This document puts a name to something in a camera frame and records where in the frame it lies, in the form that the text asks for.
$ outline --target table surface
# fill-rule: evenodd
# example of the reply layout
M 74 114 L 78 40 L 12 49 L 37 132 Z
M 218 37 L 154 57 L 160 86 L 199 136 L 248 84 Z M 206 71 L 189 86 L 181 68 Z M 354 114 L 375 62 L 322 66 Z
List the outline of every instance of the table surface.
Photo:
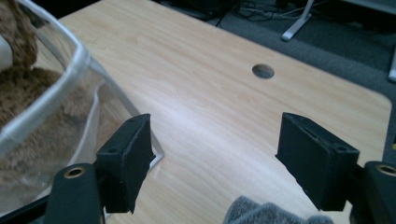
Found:
M 61 22 L 151 114 L 165 151 L 134 214 L 108 223 L 222 223 L 240 195 L 316 215 L 275 158 L 283 112 L 359 149 L 360 165 L 381 160 L 390 102 L 380 94 L 149 0 L 104 0 Z M 258 63 L 275 75 L 253 75 Z M 325 214 L 346 223 L 349 211 Z

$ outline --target gray carpet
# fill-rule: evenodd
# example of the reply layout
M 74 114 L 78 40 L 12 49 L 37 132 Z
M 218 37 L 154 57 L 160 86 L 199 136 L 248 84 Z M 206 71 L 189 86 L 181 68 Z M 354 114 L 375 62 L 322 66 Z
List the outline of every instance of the gray carpet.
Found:
M 258 2 L 274 5 L 275 1 Z M 396 150 L 392 149 L 396 136 L 396 84 L 388 81 L 396 34 L 366 31 L 356 22 L 342 24 L 316 14 L 290 42 L 280 37 L 295 20 L 249 21 L 230 11 L 219 27 L 387 96 L 392 111 L 383 160 L 396 164 Z M 215 18 L 208 23 L 215 25 L 218 21 Z

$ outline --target chair leg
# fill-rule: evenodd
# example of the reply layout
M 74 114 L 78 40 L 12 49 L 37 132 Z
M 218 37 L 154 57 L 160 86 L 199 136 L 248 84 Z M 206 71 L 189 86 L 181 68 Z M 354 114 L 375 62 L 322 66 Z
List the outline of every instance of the chair leg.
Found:
M 396 82 L 396 47 L 393 52 L 392 65 L 390 66 L 389 80 L 392 82 Z
M 305 9 L 303 14 L 301 15 L 300 19 L 298 19 L 285 34 L 282 35 L 282 40 L 289 41 L 291 38 L 304 26 L 304 24 L 308 21 L 311 17 L 309 11 L 311 10 L 312 5 L 314 5 L 315 0 L 308 0 L 306 3 Z

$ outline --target wood grain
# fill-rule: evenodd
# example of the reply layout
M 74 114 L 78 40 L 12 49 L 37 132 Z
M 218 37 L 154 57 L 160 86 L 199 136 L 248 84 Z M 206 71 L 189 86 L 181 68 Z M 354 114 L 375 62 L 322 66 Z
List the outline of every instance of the wood grain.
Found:
M 147 0 L 104 0 L 61 22 L 152 115 L 165 150 L 134 214 L 108 223 L 221 223 L 240 195 L 317 214 L 275 158 L 282 112 L 359 149 L 360 165 L 381 160 L 390 103 L 378 93 Z M 257 63 L 275 76 L 254 76 Z

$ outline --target gray cloth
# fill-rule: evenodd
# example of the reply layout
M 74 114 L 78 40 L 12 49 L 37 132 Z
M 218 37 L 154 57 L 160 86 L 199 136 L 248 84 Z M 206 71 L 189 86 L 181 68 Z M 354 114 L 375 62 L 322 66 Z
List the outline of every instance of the gray cloth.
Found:
M 259 205 L 241 196 L 231 205 L 224 224 L 333 224 L 329 217 L 313 216 L 304 220 L 274 203 Z

